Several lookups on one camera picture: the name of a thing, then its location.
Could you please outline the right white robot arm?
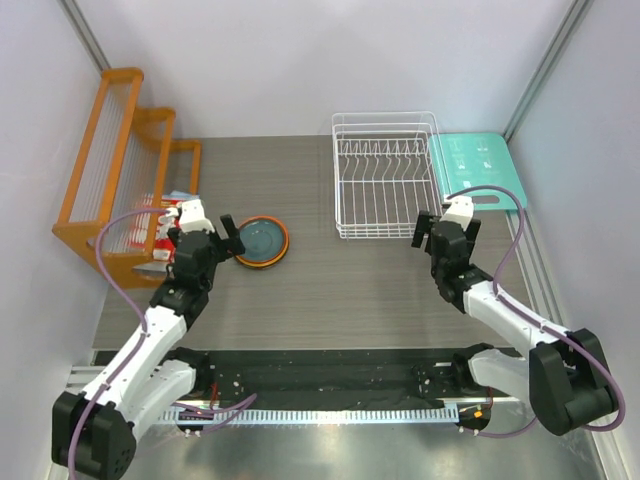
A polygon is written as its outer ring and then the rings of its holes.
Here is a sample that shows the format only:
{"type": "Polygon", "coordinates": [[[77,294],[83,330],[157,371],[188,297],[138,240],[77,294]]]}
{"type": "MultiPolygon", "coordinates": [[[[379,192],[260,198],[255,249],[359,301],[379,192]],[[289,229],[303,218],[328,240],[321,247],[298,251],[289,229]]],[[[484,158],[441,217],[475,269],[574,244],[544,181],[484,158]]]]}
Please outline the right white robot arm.
{"type": "Polygon", "coordinates": [[[581,427],[617,428],[626,405],[598,337],[541,317],[474,265],[471,254],[480,225],[469,214],[455,218],[421,211],[412,239],[413,247],[429,254],[441,297],[489,326],[518,353],[509,356],[488,344],[459,351],[451,371],[455,389],[472,395],[489,387],[513,396],[556,436],[581,427]]]}

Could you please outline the lime green plate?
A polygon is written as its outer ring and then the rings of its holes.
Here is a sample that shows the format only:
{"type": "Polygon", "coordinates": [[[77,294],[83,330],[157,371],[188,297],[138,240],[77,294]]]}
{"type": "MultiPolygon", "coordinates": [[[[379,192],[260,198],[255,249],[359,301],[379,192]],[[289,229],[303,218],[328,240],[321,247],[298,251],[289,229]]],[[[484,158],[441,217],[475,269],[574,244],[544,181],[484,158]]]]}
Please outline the lime green plate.
{"type": "Polygon", "coordinates": [[[275,264],[269,264],[269,265],[257,265],[257,264],[245,264],[245,263],[239,263],[239,264],[242,267],[250,270],[267,270],[275,266],[275,264]]]}

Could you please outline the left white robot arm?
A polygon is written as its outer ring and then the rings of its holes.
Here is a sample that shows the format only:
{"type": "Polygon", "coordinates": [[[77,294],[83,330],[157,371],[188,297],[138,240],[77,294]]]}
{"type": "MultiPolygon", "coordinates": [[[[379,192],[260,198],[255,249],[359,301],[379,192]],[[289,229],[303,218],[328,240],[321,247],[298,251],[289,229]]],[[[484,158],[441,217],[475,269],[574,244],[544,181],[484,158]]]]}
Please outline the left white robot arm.
{"type": "Polygon", "coordinates": [[[51,458],[71,479],[120,479],[138,443],[171,404],[205,397],[213,385],[207,357],[177,349],[209,301],[219,264],[244,253],[234,220],[220,237],[199,206],[172,211],[174,260],[139,325],[112,361],[78,393],[62,392],[52,407],[51,458]]]}

